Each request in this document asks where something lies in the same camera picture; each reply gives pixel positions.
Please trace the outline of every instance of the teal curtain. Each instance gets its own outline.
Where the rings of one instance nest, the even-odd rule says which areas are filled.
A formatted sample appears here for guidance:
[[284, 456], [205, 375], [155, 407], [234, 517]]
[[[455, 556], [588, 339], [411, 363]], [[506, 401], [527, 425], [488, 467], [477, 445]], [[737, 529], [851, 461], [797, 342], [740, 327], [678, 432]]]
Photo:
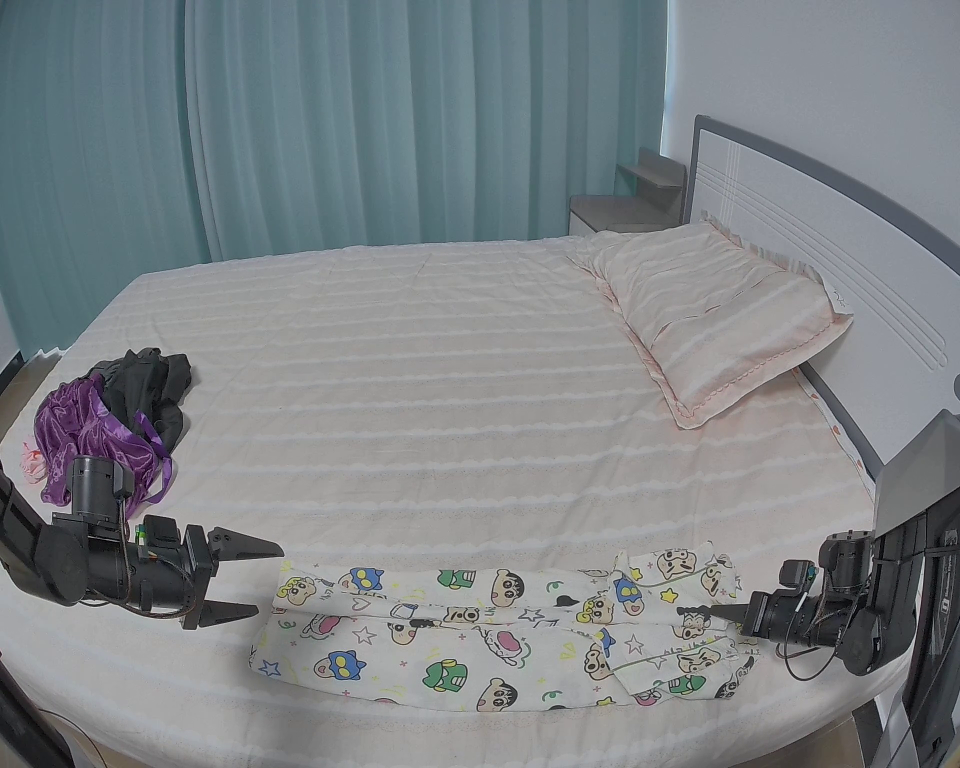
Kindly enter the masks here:
[[0, 6], [0, 291], [28, 356], [72, 344], [138, 275], [209, 260], [184, 141], [183, 11]]
[[0, 292], [26, 353], [208, 260], [566, 232], [657, 148], [665, 0], [6, 0]]

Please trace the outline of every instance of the striped bed sheet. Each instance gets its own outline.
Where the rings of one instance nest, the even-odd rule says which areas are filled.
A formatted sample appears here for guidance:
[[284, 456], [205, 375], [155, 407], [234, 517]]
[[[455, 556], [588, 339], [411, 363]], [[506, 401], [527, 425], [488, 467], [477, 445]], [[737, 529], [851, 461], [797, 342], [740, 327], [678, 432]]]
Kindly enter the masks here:
[[[357, 247], [140, 277], [58, 363], [0, 460], [49, 518], [15, 469], [40, 400], [98, 360], [156, 346], [194, 366], [156, 511], [181, 529], [276, 540], [298, 560], [577, 568], [712, 540], [746, 590], [771, 589], [783, 559], [869, 527], [869, 481], [790, 373], [679, 429], [622, 318], [575, 266], [584, 248]], [[276, 568], [226, 564], [209, 595], [268, 612]], [[272, 683], [247, 667], [261, 619], [187, 633], [63, 609], [5, 579], [0, 615], [4, 663], [39, 706], [158, 767], [726, 766], [812, 732], [904, 668], [860, 679], [836, 662], [799, 684], [763, 647], [729, 701], [478, 715]]]

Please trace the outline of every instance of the white headboard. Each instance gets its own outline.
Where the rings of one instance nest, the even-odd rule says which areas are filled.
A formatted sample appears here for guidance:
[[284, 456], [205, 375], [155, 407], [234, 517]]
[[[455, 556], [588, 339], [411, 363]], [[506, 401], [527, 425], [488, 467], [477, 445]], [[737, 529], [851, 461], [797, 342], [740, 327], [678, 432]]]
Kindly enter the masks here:
[[801, 258], [852, 307], [850, 330], [804, 371], [874, 475], [937, 412], [960, 410], [960, 246], [859, 181], [704, 115], [690, 166], [685, 221], [705, 210]]

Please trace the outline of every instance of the bed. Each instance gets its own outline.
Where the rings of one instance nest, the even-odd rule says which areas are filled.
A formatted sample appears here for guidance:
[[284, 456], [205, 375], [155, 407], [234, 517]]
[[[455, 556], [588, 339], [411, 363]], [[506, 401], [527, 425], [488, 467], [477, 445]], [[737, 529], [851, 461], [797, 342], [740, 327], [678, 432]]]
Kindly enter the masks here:
[[[944, 335], [960, 278], [933, 255], [947, 252], [942, 244], [908, 237], [817, 180], [817, 168], [776, 159], [783, 148], [751, 149], [756, 139], [698, 120], [687, 209], [801, 252], [849, 296], [854, 327], [806, 367], [822, 396], [788, 372], [700, 429], [680, 430], [622, 318], [575, 266], [580, 238], [349, 248], [139, 278], [58, 363], [0, 444], [0, 460], [8, 472], [17, 466], [47, 391], [127, 348], [156, 346], [187, 353], [194, 366], [177, 474], [158, 509], [181, 527], [223, 525], [301, 560], [376, 557], [407, 569], [507, 559], [596, 567], [620, 549], [709, 539], [733, 558], [746, 590], [773, 588], [783, 559], [815, 559], [828, 534], [869, 528], [866, 469], [939, 408], [955, 407]], [[885, 272], [897, 264], [861, 248], [884, 236], [903, 238], [913, 260], [903, 282]], [[824, 256], [837, 251], [850, 259]], [[894, 282], [897, 292], [864, 291], [864, 274], [872, 288]], [[938, 293], [922, 315], [911, 291], [927, 280], [926, 296]], [[876, 296], [893, 303], [899, 324], [876, 323]], [[871, 356], [884, 329], [896, 343]], [[902, 370], [877, 387], [865, 373], [881, 357]], [[907, 385], [930, 400], [907, 403]], [[868, 395], [880, 403], [865, 404]], [[880, 418], [892, 403], [902, 406], [896, 416]], [[48, 516], [38, 488], [19, 483]], [[225, 566], [210, 596], [269, 612], [276, 568]], [[4, 663], [39, 706], [150, 765], [191, 768], [719, 768], [863, 704], [896, 685], [907, 661], [865, 678], [835, 663], [799, 684], [764, 648], [727, 702], [484, 717], [256, 676], [246, 659], [258, 619], [186, 633], [113, 609], [62, 609], [7, 581], [0, 614]], [[812, 672], [823, 658], [796, 668]]]

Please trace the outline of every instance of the pillow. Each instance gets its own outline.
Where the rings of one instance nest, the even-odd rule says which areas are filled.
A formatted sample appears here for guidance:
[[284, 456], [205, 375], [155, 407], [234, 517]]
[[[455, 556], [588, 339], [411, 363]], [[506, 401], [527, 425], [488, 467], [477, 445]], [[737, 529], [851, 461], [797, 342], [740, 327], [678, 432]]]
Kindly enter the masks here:
[[590, 245], [582, 266], [609, 284], [683, 429], [800, 365], [852, 321], [811, 267], [745, 249], [710, 222], [633, 237], [599, 232]]

